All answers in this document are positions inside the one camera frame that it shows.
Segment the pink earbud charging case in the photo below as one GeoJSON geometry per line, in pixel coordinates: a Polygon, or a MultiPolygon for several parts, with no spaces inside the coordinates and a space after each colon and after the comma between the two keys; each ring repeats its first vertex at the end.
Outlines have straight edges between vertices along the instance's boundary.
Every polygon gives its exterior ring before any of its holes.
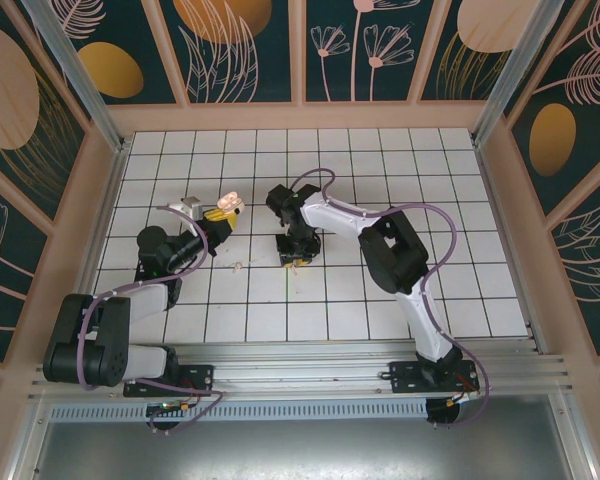
{"type": "Polygon", "coordinates": [[[243,199],[237,192],[229,192],[217,201],[217,207],[225,214],[240,214],[245,208],[243,199]]]}

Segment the grey metal sheet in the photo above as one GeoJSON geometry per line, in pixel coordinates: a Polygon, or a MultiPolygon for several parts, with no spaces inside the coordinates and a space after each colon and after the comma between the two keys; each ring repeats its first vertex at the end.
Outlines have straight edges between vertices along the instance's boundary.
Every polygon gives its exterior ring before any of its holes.
{"type": "Polygon", "coordinates": [[[544,414],[418,420],[52,424],[9,480],[591,480],[544,414]]]}

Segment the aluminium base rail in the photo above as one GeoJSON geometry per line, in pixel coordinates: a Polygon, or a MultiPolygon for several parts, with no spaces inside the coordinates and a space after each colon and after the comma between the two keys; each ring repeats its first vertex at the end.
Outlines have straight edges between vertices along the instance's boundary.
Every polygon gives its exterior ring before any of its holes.
{"type": "MultiPolygon", "coordinates": [[[[568,392],[572,381],[559,355],[542,354],[531,339],[464,339],[484,365],[491,392],[525,396],[568,392]]],[[[178,345],[183,364],[210,364],[213,386],[230,400],[387,397],[381,372],[414,359],[412,340],[242,342],[178,345]]]]}

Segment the aluminium frame post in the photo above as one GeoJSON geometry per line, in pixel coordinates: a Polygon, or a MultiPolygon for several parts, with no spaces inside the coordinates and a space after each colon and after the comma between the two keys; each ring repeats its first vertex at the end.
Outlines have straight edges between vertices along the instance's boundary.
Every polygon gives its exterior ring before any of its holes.
{"type": "Polygon", "coordinates": [[[473,128],[471,139],[475,149],[480,149],[489,139],[515,90],[531,69],[547,35],[555,24],[560,24],[558,18],[564,10],[565,1],[539,0],[530,14],[473,128]]]}
{"type": "Polygon", "coordinates": [[[106,142],[116,153],[120,153],[125,147],[125,138],[115,125],[73,44],[63,32],[49,2],[47,0],[21,0],[21,2],[106,142]]]}

